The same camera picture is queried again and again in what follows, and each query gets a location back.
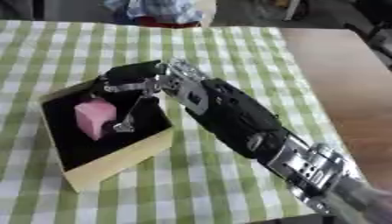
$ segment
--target pink block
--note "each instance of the pink block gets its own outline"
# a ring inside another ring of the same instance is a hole
[[[95,141],[102,137],[102,125],[116,119],[116,107],[101,99],[93,99],[74,107],[78,127]]]

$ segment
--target cardboard box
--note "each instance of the cardboard box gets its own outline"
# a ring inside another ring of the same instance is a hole
[[[172,124],[154,103],[132,113],[136,121],[134,133],[116,133],[96,142],[90,139],[77,127],[74,105],[81,101],[92,83],[92,80],[83,82],[40,99],[45,126],[56,148],[60,169],[76,192],[87,190],[172,146]],[[132,97],[114,103],[117,114],[131,107]]]

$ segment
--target person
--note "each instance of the person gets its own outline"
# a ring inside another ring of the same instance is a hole
[[[183,28],[199,25],[203,13],[192,0],[106,0],[119,25]]]

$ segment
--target green checkered tablecloth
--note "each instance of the green checkered tablecloth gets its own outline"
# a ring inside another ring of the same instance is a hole
[[[75,193],[38,98],[112,66],[185,58],[254,96],[309,143],[344,149],[276,28],[0,22],[0,223],[231,223],[308,214],[284,182],[236,155],[168,96],[173,146]]]

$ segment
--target robotic hand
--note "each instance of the robotic hand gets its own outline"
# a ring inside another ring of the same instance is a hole
[[[256,100],[224,80],[209,78],[182,59],[152,62],[149,71],[151,65],[155,72],[150,74],[155,76],[137,81],[113,84],[111,77],[104,75],[100,90],[143,90],[144,98],[163,90],[229,148],[256,159],[283,179],[315,212],[336,215],[353,224],[392,223],[391,195],[350,177],[348,162],[328,145],[309,146]]]

